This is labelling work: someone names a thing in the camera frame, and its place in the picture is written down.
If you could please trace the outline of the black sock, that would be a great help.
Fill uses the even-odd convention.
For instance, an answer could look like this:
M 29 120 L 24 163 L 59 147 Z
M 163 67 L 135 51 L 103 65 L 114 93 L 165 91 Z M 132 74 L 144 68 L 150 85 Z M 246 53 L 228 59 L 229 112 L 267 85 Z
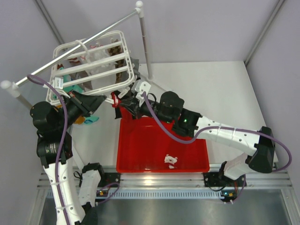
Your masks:
M 126 108 L 122 106 L 115 108 L 115 119 L 128 119 L 130 115 Z

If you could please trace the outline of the grey sock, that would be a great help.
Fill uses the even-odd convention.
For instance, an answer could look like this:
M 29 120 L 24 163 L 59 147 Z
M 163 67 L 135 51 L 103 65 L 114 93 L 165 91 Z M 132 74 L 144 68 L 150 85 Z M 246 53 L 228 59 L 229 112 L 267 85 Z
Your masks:
M 136 76 L 136 79 L 139 80 L 141 79 L 141 74 L 139 72 L 139 66 L 140 66 L 139 59 L 135 59 L 132 57 L 130 59 L 131 59 L 134 75 Z

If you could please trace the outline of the metal and white drying rack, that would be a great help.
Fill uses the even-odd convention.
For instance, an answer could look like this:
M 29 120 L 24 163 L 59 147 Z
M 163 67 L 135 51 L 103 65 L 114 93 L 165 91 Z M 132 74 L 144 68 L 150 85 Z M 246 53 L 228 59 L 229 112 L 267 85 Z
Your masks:
M 133 63 L 130 59 L 130 51 L 127 47 L 124 34 L 121 31 L 113 30 L 116 26 L 135 15 L 137 15 L 140 20 L 147 66 L 147 73 L 142 75 L 141 82 L 137 81 L 137 76 L 134 74 Z M 167 87 L 159 84 L 153 76 L 146 39 L 143 2 L 140 0 L 136 2 L 135 9 L 127 16 L 92 37 L 62 44 L 57 47 L 55 52 L 59 52 L 60 50 L 65 50 L 65 52 L 61 55 L 54 54 L 54 59 L 51 62 L 34 71 L 32 74 L 39 75 L 45 70 L 51 69 L 50 83 L 53 84 L 64 75 L 82 71 L 89 72 L 90 70 L 107 66 L 118 60 L 125 61 L 125 65 L 120 68 L 110 69 L 85 78 L 79 78 L 75 81 L 64 82 L 61 86 L 56 88 L 56 90 L 59 94 L 67 98 L 69 98 L 70 95 L 64 91 L 66 87 L 86 83 L 88 81 L 102 81 L 106 77 L 121 72 L 128 73 L 126 80 L 83 92 L 83 95 L 88 97 L 107 95 L 105 102 L 113 105 L 114 100 L 111 96 L 111 92 L 119 90 L 121 91 L 120 96 L 123 97 L 129 92 L 128 88 L 130 85 L 134 85 L 138 88 L 138 94 L 141 94 L 146 88 L 150 88 L 154 85 L 163 91 L 168 90 Z M 100 117 L 100 121 L 95 125 L 89 126 L 88 128 L 79 128 L 79 126 L 73 128 L 72 134 L 75 139 L 74 161 L 77 164 L 84 162 L 101 162 L 107 166 L 116 164 L 119 126 L 120 124 L 113 119 L 112 111 L 105 111 L 104 115 Z

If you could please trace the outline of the mustard yellow sock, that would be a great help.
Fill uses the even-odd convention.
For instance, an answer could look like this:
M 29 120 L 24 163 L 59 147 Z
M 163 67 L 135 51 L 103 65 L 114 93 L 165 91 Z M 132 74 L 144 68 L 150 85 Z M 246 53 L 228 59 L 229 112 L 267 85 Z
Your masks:
M 58 109 L 60 109 L 60 108 L 62 108 L 62 105 L 58 105 L 58 106 L 56 106 L 56 107 L 57 107 Z M 85 121 L 85 118 L 84 118 L 83 116 L 79 116 L 79 117 L 75 120 L 74 124 L 81 125 L 81 124 L 84 123 L 84 121 Z

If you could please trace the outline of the white plastic sock hanger frame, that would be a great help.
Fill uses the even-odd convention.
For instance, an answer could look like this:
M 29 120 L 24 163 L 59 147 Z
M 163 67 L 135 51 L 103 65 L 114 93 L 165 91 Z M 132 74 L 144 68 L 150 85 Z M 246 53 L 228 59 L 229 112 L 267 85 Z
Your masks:
M 80 39 L 59 45 L 54 49 L 53 57 L 61 56 L 65 50 L 75 46 L 79 46 L 79 49 L 51 68 L 49 83 L 52 86 L 54 77 L 64 80 L 63 89 L 57 89 L 60 94 L 67 96 L 69 91 L 76 90 L 85 95 L 109 95 L 136 81 L 130 51 L 122 31 L 110 31 L 90 44 L 84 44 Z M 115 46 L 121 46 L 123 53 L 110 56 L 108 49 Z M 115 68 L 115 61 L 121 59 L 124 59 L 123 67 Z M 123 72 L 120 83 L 115 81 L 118 72 Z

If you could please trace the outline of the white clothes peg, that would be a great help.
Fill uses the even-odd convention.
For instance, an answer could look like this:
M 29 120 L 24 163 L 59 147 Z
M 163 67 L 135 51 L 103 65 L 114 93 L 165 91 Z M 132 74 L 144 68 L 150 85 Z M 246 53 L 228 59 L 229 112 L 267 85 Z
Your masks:
M 121 90 L 121 92 L 118 94 L 118 98 L 121 99 L 124 96 L 126 96 L 130 91 L 130 87 L 125 87 L 124 89 Z

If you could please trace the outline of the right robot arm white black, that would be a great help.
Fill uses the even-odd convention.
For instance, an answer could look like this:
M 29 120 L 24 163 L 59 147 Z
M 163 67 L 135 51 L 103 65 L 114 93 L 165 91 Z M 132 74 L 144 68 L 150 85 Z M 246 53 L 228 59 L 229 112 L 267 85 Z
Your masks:
M 242 151 L 240 156 L 221 164 L 218 179 L 224 186 L 231 185 L 247 173 L 273 171 L 275 145 L 272 130 L 268 127 L 255 131 L 222 125 L 185 109 L 184 100 L 172 91 L 163 93 L 159 102 L 147 99 L 143 93 L 141 98 L 131 96 L 122 100 L 120 106 L 136 119 L 142 116 L 153 118 L 170 138 L 179 143 L 190 144 L 196 139 L 204 139 Z

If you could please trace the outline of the aluminium rail base frame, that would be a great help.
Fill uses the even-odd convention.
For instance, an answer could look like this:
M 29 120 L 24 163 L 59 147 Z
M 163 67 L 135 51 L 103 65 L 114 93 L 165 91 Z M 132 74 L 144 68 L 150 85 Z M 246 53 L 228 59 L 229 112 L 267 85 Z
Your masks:
M 112 199 L 225 199 L 241 191 L 291 189 L 287 171 L 250 173 L 233 184 L 221 185 L 204 173 L 123 173 L 108 168 L 108 177 L 99 185 L 96 200 Z

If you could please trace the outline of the brown argyle sock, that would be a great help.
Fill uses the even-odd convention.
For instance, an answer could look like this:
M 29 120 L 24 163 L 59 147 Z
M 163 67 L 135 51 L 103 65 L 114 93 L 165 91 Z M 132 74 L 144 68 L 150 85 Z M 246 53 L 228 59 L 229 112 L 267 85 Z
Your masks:
M 115 56 L 115 55 L 123 53 L 123 50 L 122 50 L 121 46 L 115 46 L 115 47 L 109 48 L 108 49 L 108 53 L 109 53 L 110 56 Z M 115 61 L 114 65 L 115 65 L 115 68 L 121 68 L 121 67 L 123 67 L 123 65 L 124 65 L 124 59 Z M 116 74 L 116 80 L 115 80 L 116 83 L 120 83 L 121 82 L 122 74 L 123 74 L 123 72 L 118 72 Z

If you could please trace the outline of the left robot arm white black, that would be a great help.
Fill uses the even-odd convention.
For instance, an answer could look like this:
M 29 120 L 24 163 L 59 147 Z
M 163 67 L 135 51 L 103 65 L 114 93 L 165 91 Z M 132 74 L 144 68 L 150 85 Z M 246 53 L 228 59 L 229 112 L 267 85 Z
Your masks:
M 58 225 L 96 225 L 95 209 L 98 186 L 106 175 L 100 163 L 81 167 L 80 189 L 75 187 L 72 136 L 67 129 L 81 116 L 91 116 L 106 100 L 105 95 L 87 96 L 70 91 L 62 98 L 61 108 L 47 101 L 36 103 L 30 110 L 37 129 L 37 156 L 48 176 L 55 202 Z

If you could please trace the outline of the red plastic bin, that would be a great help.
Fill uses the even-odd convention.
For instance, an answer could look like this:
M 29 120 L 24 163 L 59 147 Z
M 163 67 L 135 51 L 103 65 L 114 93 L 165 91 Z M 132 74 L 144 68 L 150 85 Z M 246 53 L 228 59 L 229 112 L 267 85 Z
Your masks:
M 166 154 L 178 158 L 175 169 Z M 154 119 L 121 119 L 117 154 L 119 173 L 206 173 L 210 170 L 205 140 L 182 144 L 170 138 Z

